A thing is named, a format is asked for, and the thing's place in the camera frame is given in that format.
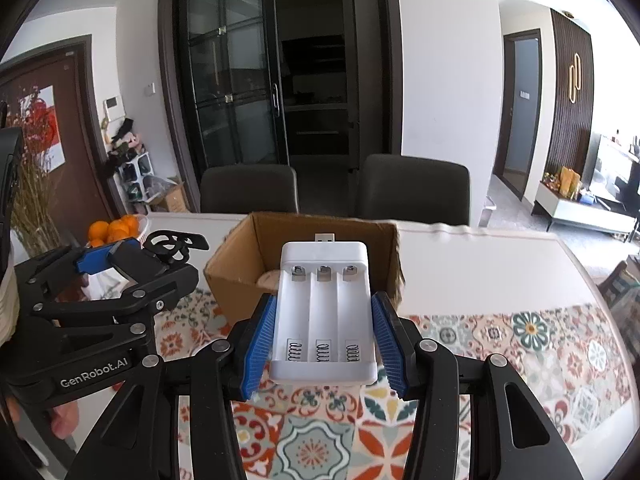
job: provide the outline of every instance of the patterned table runner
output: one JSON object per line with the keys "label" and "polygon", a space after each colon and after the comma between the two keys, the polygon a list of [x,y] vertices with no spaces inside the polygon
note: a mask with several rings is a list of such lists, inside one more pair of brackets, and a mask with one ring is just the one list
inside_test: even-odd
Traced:
{"label": "patterned table runner", "polygon": [[[410,316],[424,337],[484,360],[500,352],[527,382],[570,446],[631,398],[609,321],[584,304],[542,312],[484,316]],[[159,352],[185,357],[230,330],[210,292],[196,290],[156,317]],[[401,480],[417,401],[388,386],[384,367],[369,386],[295,388],[267,370],[250,402],[232,404],[244,469],[276,480]],[[178,439],[189,444],[188,397],[180,402]],[[468,476],[470,404],[460,396],[456,480]],[[191,480],[190,464],[181,468]]]}

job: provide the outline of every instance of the dining table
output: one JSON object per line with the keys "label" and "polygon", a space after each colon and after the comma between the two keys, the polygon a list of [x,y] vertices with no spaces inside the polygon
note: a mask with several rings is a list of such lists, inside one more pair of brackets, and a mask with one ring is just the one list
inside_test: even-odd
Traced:
{"label": "dining table", "polygon": [[[151,213],[151,231],[203,235],[192,250],[196,290],[156,316],[158,353],[192,355],[230,326],[209,290],[207,261],[244,215]],[[595,283],[554,234],[395,221],[404,286],[399,316],[423,337],[478,359],[499,352],[524,378],[585,480],[602,480],[640,426],[638,390],[620,333]],[[113,393],[80,399],[76,442]],[[391,390],[383,366],[373,384],[275,384],[268,364],[258,391],[233,402],[242,463],[251,480],[402,478],[417,401]],[[193,478],[188,397],[180,399],[182,480]],[[468,477],[470,399],[460,397],[456,480]],[[522,464],[535,468],[535,464]]]}

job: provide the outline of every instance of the orange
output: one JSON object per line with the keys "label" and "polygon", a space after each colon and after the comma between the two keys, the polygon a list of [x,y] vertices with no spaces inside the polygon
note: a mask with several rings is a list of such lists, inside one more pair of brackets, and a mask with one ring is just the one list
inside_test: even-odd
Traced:
{"label": "orange", "polygon": [[114,220],[109,224],[109,236],[114,231],[118,231],[118,230],[129,233],[129,227],[122,220]]}
{"label": "orange", "polygon": [[104,220],[98,220],[89,226],[87,238],[89,240],[106,240],[109,235],[109,223]]}
{"label": "orange", "polygon": [[124,215],[122,220],[129,228],[129,236],[136,238],[138,236],[138,219],[134,215]]}
{"label": "orange", "polygon": [[107,238],[107,243],[111,244],[112,242],[117,242],[118,240],[124,240],[125,238],[129,238],[129,231],[125,231],[124,229],[116,229],[111,231],[109,237]]}

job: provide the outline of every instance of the wood slat wall panel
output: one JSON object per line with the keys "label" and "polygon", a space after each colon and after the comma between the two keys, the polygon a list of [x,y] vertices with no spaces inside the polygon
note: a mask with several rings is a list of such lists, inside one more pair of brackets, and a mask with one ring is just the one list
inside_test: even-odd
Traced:
{"label": "wood slat wall panel", "polygon": [[[593,118],[591,35],[559,12],[551,10],[551,18],[556,37],[556,110],[545,171],[556,173],[566,166],[582,175]],[[576,52],[582,60],[582,85],[572,103],[569,67]]]}

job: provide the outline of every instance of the coil spring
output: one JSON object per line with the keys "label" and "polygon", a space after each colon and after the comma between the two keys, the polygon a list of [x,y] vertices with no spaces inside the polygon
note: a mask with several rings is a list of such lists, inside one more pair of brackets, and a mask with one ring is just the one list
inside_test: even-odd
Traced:
{"label": "coil spring", "polygon": [[287,353],[287,361],[300,361],[302,359],[302,343],[291,341]]}
{"label": "coil spring", "polygon": [[358,345],[347,345],[347,362],[353,363],[360,360],[360,347]]}
{"label": "coil spring", "polygon": [[322,343],[316,345],[316,361],[318,362],[328,362],[331,360],[329,345],[326,343]]}

